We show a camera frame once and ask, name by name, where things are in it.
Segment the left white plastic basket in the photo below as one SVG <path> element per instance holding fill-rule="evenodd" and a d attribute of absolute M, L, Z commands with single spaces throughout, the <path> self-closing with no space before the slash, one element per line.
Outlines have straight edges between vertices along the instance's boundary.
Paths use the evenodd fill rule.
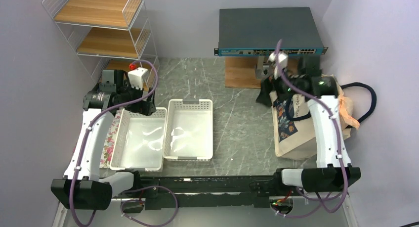
<path fill-rule="evenodd" d="M 163 169 L 163 141 L 167 109 L 150 116 L 121 111 L 110 169 L 159 172 Z"/>

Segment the beige canvas tote bag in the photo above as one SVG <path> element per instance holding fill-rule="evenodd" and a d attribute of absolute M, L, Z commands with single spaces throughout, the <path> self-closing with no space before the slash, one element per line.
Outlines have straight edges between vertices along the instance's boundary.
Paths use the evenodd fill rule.
<path fill-rule="evenodd" d="M 321 77 L 294 77 L 290 81 L 306 93 L 331 92 L 338 98 L 338 86 L 334 76 Z M 360 124 L 374 112 L 377 105 L 375 90 L 364 83 L 353 82 L 343 85 L 343 89 L 361 87 L 370 92 L 371 105 L 369 110 L 358 118 Z M 278 157 L 293 160 L 310 158 L 317 154 L 314 123 L 309 112 L 306 98 L 294 92 L 293 96 L 280 102 L 277 99 L 272 107 L 272 116 L 275 135 L 275 154 Z M 343 139 L 351 136 L 354 128 L 347 127 L 342 130 Z"/>

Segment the floral pattern tray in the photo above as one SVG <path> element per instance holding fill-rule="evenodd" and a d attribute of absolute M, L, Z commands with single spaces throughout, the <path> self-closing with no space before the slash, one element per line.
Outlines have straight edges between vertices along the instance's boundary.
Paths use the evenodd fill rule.
<path fill-rule="evenodd" d="M 111 126 L 108 130 L 108 133 L 105 137 L 103 150 L 100 158 L 100 168 L 109 168 L 111 158 L 113 155 L 113 150 L 115 146 L 115 140 L 117 137 L 117 132 L 119 130 L 119 122 L 121 119 L 122 110 L 118 110 L 115 114 L 115 117 L 111 123 Z"/>

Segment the right white plastic basket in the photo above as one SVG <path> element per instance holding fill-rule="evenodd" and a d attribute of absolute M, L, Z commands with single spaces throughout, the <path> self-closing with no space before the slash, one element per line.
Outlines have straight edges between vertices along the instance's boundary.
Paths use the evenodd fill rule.
<path fill-rule="evenodd" d="M 202 161 L 213 157 L 213 102 L 210 99 L 171 99 L 164 134 L 164 158 Z"/>

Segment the orange plastic grocery bag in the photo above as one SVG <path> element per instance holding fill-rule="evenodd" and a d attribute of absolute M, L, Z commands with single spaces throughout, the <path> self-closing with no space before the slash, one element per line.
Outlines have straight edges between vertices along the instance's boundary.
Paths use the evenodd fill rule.
<path fill-rule="evenodd" d="M 347 127 L 359 129 L 360 122 L 352 117 L 354 103 L 344 95 L 343 85 L 338 86 L 339 118 L 342 130 Z"/>

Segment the wooden board with metal stand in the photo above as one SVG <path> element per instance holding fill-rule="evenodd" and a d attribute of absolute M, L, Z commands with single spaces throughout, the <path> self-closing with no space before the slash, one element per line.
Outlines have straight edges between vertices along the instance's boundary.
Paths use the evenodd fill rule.
<path fill-rule="evenodd" d="M 262 80 L 274 77 L 274 68 L 266 56 L 234 56 L 225 58 L 227 88 L 259 89 Z"/>

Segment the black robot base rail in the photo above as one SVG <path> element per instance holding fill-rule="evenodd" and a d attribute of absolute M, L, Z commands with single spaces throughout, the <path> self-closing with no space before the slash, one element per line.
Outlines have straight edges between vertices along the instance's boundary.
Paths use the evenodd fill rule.
<path fill-rule="evenodd" d="M 273 175 L 147 177 L 135 175 L 134 186 L 117 198 L 141 200 L 145 210 L 174 207 L 253 206 L 269 208 L 291 199 L 294 188 Z"/>

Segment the white plastic basket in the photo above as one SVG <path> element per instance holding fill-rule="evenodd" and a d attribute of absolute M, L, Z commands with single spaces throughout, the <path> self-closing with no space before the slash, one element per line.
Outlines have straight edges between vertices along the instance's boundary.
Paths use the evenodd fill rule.
<path fill-rule="evenodd" d="M 163 141 L 167 109 L 150 116 L 121 111 L 110 169 L 159 172 L 163 169 Z"/>
<path fill-rule="evenodd" d="M 210 99 L 171 99 L 164 134 L 164 158 L 202 161 L 213 157 L 213 102 Z"/>

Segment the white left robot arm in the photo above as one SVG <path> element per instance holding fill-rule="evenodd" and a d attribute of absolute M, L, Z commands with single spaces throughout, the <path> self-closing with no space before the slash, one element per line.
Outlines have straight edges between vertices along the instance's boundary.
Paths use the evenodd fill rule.
<path fill-rule="evenodd" d="M 141 193 L 142 183 L 133 171 L 118 171 L 100 178 L 100 159 L 105 138 L 116 111 L 149 116 L 155 112 L 152 94 L 143 94 L 148 69 L 104 70 L 102 79 L 83 98 L 83 121 L 73 157 L 60 179 L 51 183 L 51 191 L 67 209 L 106 210 L 114 196 L 129 197 Z"/>

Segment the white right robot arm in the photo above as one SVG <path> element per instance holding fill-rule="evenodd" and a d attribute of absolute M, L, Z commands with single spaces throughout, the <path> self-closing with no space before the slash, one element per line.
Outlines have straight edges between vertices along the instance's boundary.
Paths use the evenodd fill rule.
<path fill-rule="evenodd" d="M 284 195 L 291 187 L 300 187 L 308 192 L 347 192 L 349 186 L 360 177 L 360 168 L 353 167 L 344 147 L 339 116 L 338 89 L 332 77 L 293 77 L 279 79 L 268 77 L 260 83 L 256 101 L 265 106 L 274 106 L 270 93 L 282 97 L 300 94 L 305 97 L 314 128 L 317 167 L 310 169 L 278 169 L 272 188 Z"/>

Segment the dark grey network switch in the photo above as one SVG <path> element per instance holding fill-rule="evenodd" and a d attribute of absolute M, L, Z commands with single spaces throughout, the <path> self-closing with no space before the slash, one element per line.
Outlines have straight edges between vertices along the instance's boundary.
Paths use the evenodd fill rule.
<path fill-rule="evenodd" d="M 309 7 L 220 9 L 214 55 L 269 56 L 278 41 L 290 56 L 327 51 Z"/>

